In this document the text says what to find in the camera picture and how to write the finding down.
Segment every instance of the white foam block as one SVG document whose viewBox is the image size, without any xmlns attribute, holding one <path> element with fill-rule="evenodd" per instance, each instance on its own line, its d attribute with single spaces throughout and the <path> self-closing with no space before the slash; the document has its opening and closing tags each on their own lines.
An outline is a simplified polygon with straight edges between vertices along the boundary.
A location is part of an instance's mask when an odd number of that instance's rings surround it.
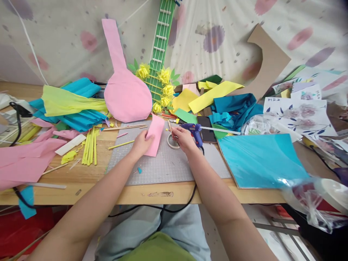
<svg viewBox="0 0 348 261">
<path fill-rule="evenodd" d="M 80 134 L 79 136 L 73 138 L 71 141 L 69 141 L 67 144 L 64 146 L 60 147 L 55 151 L 60 156 L 63 156 L 65 153 L 70 151 L 73 147 L 79 145 L 82 141 L 86 139 L 86 136 L 83 134 Z"/>
</svg>

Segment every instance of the cutting mat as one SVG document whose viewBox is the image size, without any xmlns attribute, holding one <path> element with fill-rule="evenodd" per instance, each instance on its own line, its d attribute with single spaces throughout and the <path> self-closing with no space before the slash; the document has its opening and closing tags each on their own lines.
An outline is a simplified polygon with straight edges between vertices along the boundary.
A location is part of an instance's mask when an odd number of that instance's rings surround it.
<svg viewBox="0 0 348 261">
<path fill-rule="evenodd" d="M 115 145 L 134 140 L 141 131 L 149 129 L 151 121 L 144 120 L 127 124 L 122 123 L 122 127 L 143 123 L 146 123 L 148 127 L 143 129 L 132 128 L 120 130 L 119 135 L 125 132 L 128 132 L 128 134 L 119 137 L 116 140 Z M 181 149 L 172 149 L 168 146 L 167 137 L 170 132 L 166 131 L 166 128 L 168 128 L 167 123 L 163 128 L 157 156 L 142 156 L 135 164 L 126 185 L 194 181 L 186 154 L 183 153 Z M 132 143 L 123 145 L 113 150 L 107 172 L 109 172 L 124 156 L 127 155 L 131 150 L 132 145 Z M 221 178 L 231 178 L 230 171 L 215 146 L 213 144 L 203 143 L 203 147 L 207 161 L 217 174 Z"/>
</svg>

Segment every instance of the white fabric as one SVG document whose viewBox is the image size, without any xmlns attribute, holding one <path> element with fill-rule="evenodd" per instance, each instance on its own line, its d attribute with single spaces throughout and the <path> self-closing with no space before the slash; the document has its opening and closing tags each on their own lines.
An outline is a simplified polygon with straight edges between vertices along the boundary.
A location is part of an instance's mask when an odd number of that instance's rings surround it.
<svg viewBox="0 0 348 261">
<path fill-rule="evenodd" d="M 0 1 L 0 57 L 10 61 L 19 54 L 22 63 L 28 66 L 20 67 L 22 71 L 15 75 L 8 70 L 4 75 L 0 66 L 0 78 L 43 82 L 22 24 L 6 1 Z M 60 86 L 82 76 L 102 82 L 111 77 L 111 59 L 101 24 L 105 17 L 116 19 L 128 63 L 134 58 L 138 63 L 150 60 L 159 0 L 12 0 L 12 3 L 24 21 L 50 85 Z M 261 50 L 246 43 L 254 26 L 260 23 L 292 59 L 278 80 L 306 63 L 347 73 L 347 17 L 341 0 L 183 1 L 174 11 L 165 64 L 181 74 L 181 83 L 218 74 L 244 84 L 257 74 L 262 60 Z M 290 44 L 301 31 L 302 39 L 308 39 L 301 45 Z M 211 32 L 219 34 L 213 40 L 216 50 L 208 48 Z M 22 75 L 29 75 L 25 70 L 34 71 L 37 78 L 22 79 Z"/>
</svg>

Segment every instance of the hot glue gun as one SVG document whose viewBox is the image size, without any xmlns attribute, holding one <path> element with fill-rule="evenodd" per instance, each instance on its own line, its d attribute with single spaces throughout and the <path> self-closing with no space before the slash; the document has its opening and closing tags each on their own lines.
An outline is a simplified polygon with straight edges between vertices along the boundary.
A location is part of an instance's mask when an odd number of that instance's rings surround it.
<svg viewBox="0 0 348 261">
<path fill-rule="evenodd" d="M 203 146 L 203 141 L 199 133 L 202 130 L 200 124 L 185 123 L 181 124 L 181 127 L 191 132 L 191 135 L 195 138 L 197 147 L 200 148 Z"/>
</svg>

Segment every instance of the hand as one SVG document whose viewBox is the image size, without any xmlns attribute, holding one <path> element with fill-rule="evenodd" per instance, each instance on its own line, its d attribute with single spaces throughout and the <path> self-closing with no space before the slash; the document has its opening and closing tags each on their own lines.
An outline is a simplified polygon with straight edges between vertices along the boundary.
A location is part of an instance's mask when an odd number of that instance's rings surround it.
<svg viewBox="0 0 348 261">
<path fill-rule="evenodd" d="M 198 150 L 191 132 L 182 127 L 172 127 L 171 128 L 173 140 L 179 143 L 180 148 L 186 154 Z"/>
<path fill-rule="evenodd" d="M 138 160 L 141 156 L 143 156 L 147 152 L 147 150 L 150 148 L 153 142 L 154 136 L 147 137 L 147 139 L 145 138 L 147 133 L 148 133 L 147 130 L 143 130 L 135 138 L 132 149 L 129 152 L 129 154 L 136 157 L 136 160 Z"/>
</svg>

